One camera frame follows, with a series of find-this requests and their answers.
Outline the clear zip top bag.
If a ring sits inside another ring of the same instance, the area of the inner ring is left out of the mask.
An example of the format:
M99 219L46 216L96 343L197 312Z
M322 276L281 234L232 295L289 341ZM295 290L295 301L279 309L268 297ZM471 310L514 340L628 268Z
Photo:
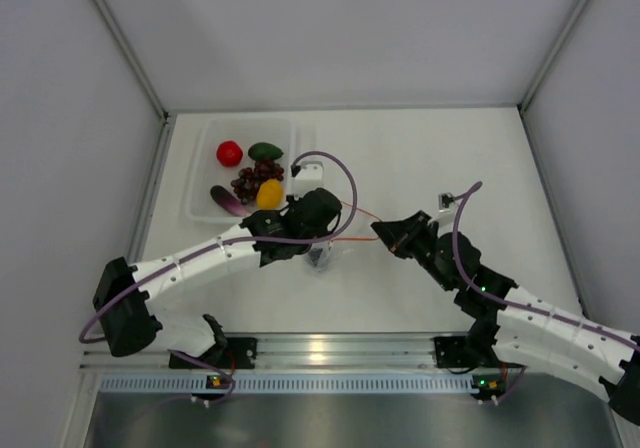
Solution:
M340 236L313 245L303 256L306 272L312 275L328 273L352 258L357 249L377 242L379 237L371 229L371 224L381 221L371 211L357 208L351 224Z

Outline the yellow fake lemon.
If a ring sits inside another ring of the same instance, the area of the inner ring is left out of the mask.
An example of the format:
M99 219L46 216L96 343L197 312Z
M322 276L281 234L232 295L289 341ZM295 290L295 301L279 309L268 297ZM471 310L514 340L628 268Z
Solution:
M260 210L275 210L280 206L284 190L277 179L269 179L260 185L256 195L256 206Z

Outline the dark red fake grapes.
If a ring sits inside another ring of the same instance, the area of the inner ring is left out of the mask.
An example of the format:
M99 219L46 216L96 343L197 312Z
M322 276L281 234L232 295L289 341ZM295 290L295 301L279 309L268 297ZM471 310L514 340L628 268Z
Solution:
M284 168L276 161L265 160L255 162L253 167L246 167L238 172L230 182L233 193L243 205L255 201L260 185L269 180L284 180Z

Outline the green fake avocado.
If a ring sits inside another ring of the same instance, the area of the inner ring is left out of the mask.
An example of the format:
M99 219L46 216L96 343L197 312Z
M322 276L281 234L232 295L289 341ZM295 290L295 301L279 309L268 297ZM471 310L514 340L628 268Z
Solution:
M248 150L249 158L256 162L265 160L276 161L283 155L284 152L281 148L268 142L255 143Z

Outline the purple fake eggplant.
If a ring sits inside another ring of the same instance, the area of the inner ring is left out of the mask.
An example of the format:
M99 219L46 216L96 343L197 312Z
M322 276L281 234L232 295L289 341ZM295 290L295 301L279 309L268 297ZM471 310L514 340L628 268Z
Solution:
M225 187L214 185L209 193L213 202L227 213L240 218L245 218L249 215L249 211L245 206Z

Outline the red fake tomato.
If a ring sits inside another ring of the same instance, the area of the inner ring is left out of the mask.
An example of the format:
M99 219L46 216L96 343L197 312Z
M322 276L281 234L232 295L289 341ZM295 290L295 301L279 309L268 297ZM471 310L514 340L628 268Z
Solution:
M244 157L242 148L232 140L224 141L216 149L216 159L226 168L238 166Z

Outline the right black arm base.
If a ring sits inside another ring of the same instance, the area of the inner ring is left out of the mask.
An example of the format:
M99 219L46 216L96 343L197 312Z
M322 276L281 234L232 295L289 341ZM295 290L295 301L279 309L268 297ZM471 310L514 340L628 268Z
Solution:
M438 336L433 342L438 368L466 374L480 366L478 358L467 350L464 336Z

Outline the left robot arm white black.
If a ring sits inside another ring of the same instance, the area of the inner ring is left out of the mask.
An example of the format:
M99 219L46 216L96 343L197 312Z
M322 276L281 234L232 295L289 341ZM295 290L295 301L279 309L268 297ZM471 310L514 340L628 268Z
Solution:
M315 240L333 234L341 212L332 193L316 188L182 252L138 264L123 257L108 262L93 306L111 355L156 348L183 353L204 367L219 365L228 341L218 321L210 314L177 313L172 303L228 275L307 253Z

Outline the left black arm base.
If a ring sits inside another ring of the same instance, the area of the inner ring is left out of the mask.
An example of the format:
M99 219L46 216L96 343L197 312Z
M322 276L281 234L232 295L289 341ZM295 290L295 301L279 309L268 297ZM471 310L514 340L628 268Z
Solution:
M196 369L202 363L217 369L253 369L258 340L255 337L231 336L216 342L211 337L181 342L171 348L170 369Z

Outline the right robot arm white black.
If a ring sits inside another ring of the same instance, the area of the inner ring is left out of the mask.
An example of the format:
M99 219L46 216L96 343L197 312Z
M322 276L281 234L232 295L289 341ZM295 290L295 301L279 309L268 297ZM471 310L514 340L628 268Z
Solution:
M474 323L465 347L475 363L520 365L578 386L639 422L639 337L571 314L481 262L461 234L440 233L426 213L371 225L395 257L418 263Z

